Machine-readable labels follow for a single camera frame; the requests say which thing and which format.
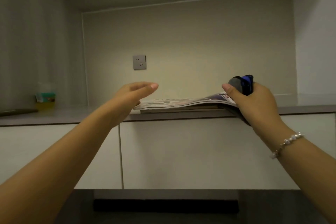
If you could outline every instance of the electrical socket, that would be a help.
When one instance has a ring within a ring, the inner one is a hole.
[[[133,56],[133,69],[146,69],[146,55]]]

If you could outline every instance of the cabinet door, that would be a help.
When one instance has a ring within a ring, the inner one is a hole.
[[[334,114],[282,118],[336,156]],[[298,189],[237,118],[124,122],[120,135],[125,189]]]
[[[0,184],[76,125],[0,128]],[[121,189],[118,128],[106,140],[76,185],[77,189]]]

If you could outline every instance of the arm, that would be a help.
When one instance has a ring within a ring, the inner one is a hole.
[[[1,223],[52,223],[110,130],[158,85],[125,85],[68,134],[0,185]]]
[[[281,120],[268,88],[254,83],[254,91],[249,96],[229,84],[224,84],[223,89],[272,152],[296,133]],[[305,138],[286,146],[278,160],[330,223],[336,223],[336,160]]]

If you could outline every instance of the beaded bracelet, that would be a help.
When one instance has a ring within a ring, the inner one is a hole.
[[[301,132],[298,132],[297,134],[292,135],[289,139],[285,139],[285,141],[282,144],[280,144],[279,150],[276,150],[275,152],[273,152],[273,154],[270,156],[270,158],[275,159],[275,158],[279,157],[280,152],[282,151],[282,149],[285,146],[290,145],[293,141],[295,141],[296,139],[298,139],[300,137],[304,137],[304,135]]]

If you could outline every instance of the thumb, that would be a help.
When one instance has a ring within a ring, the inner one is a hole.
[[[159,85],[157,83],[153,83],[145,87],[142,87],[138,90],[132,91],[131,92],[132,98],[136,101],[139,101],[140,99],[145,98],[150,94],[152,94],[154,91],[157,90],[158,87]]]
[[[244,95],[241,94],[235,87],[226,83],[222,85],[223,90],[232,98],[237,104],[239,104],[244,99]]]

